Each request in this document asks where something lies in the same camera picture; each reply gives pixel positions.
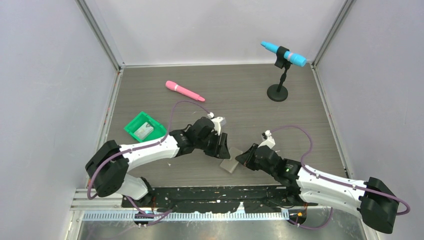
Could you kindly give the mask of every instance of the green tray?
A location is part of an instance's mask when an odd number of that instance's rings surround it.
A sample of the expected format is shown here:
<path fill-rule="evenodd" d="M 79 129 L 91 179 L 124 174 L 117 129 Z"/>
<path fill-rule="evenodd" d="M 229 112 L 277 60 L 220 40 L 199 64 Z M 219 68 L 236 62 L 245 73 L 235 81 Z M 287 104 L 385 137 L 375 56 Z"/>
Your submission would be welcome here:
<path fill-rule="evenodd" d="M 145 139 L 141 140 L 134 134 L 134 132 L 137 131 L 137 129 L 139 129 L 146 122 L 153 127 L 153 131 L 149 135 L 147 135 Z M 153 119 L 144 111 L 140 112 L 123 129 L 140 143 L 161 138 L 165 136 L 165 134 L 167 133 L 167 129 L 162 124 L 157 122 L 155 119 Z"/>

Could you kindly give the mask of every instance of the gray block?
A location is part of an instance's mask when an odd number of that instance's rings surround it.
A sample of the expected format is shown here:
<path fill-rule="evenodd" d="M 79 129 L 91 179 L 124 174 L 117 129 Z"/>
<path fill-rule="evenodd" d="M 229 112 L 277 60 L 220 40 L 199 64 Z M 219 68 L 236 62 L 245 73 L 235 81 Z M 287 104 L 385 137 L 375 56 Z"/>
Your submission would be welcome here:
<path fill-rule="evenodd" d="M 221 164 L 219 165 L 221 168 L 227 170 L 230 174 L 232 174 L 234 172 L 234 170 L 236 169 L 237 165 L 239 164 L 239 162 L 236 160 L 236 157 L 240 154 L 242 154 L 243 151 L 235 148 L 235 147 L 231 147 L 229 149 L 229 159 L 224 159 Z"/>

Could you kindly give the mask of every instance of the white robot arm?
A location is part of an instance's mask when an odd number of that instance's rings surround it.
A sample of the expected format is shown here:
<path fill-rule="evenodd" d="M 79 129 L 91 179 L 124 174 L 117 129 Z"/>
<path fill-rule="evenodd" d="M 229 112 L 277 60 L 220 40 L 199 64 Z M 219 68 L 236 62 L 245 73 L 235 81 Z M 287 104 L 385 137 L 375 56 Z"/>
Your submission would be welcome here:
<path fill-rule="evenodd" d="M 372 189 L 395 196 L 379 179 L 368 181 L 353 180 L 318 171 L 308 165 L 302 167 L 299 161 L 282 158 L 271 148 L 275 141 L 270 131 L 262 134 L 263 142 L 254 143 L 250 149 L 235 159 L 251 170 L 262 170 L 287 189 L 286 199 L 293 205 L 315 203 L 350 213 L 362 219 L 369 227 L 390 234 L 399 206 L 394 199 L 358 188 Z M 345 183 L 348 187 L 323 179 Z"/>
<path fill-rule="evenodd" d="M 90 159 L 85 169 L 92 177 L 99 165 L 109 156 L 125 152 L 101 169 L 93 186 L 99 197 L 118 193 L 139 202 L 149 202 L 150 199 L 147 196 L 149 183 L 144 178 L 131 176 L 127 172 L 159 159 L 190 154 L 194 149 L 203 150 L 211 157 L 229 159 L 227 134 L 222 132 L 225 124 L 224 117 L 214 117 L 213 113 L 209 113 L 207 117 L 198 119 L 193 125 L 189 124 L 185 129 L 173 130 L 160 139 L 130 145 L 117 145 L 114 140 L 110 140 Z"/>

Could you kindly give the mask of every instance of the gray tabletop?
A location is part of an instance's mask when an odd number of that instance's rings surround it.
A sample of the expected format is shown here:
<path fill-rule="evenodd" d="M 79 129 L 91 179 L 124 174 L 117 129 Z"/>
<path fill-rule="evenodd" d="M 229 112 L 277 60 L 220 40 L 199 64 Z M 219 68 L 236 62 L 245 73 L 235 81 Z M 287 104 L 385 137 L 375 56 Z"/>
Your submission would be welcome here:
<path fill-rule="evenodd" d="M 172 80 L 206 99 L 202 105 L 215 116 L 226 118 L 223 132 L 228 133 L 228 148 L 243 152 L 253 143 L 259 144 L 261 133 L 276 127 L 295 124 L 312 136 L 314 149 L 306 157 L 307 164 L 321 171 L 344 176 L 343 165 L 330 125 L 309 66 L 292 66 L 284 85 L 288 98 L 274 102 L 267 97 L 267 88 L 277 84 L 282 71 L 272 64 L 163 66 L 126 68 L 118 92 L 108 139 L 118 144 L 133 144 L 124 131 L 141 111 L 164 126 L 168 125 L 172 106 L 187 100 L 165 88 Z M 206 113 L 196 105 L 177 106 L 171 129 L 193 124 Z M 273 148 L 284 158 L 300 160 L 308 150 L 308 138 L 297 129 L 284 129 L 273 134 Z M 277 184 L 262 171 L 252 171 L 239 165 L 233 174 L 220 168 L 222 160 L 205 156 L 202 151 L 173 159 L 161 159 L 131 171 L 135 177 L 145 177 L 152 186 L 228 186 Z"/>

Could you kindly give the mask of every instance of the cable connector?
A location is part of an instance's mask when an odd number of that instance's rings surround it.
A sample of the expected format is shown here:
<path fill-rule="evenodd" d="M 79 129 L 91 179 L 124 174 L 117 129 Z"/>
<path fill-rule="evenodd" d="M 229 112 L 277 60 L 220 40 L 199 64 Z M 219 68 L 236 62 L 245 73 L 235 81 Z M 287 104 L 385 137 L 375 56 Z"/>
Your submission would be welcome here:
<path fill-rule="evenodd" d="M 270 131 L 270 130 L 266 130 L 266 131 L 265 131 L 265 136 L 267 136 L 267 137 L 271 137 L 271 131 Z"/>

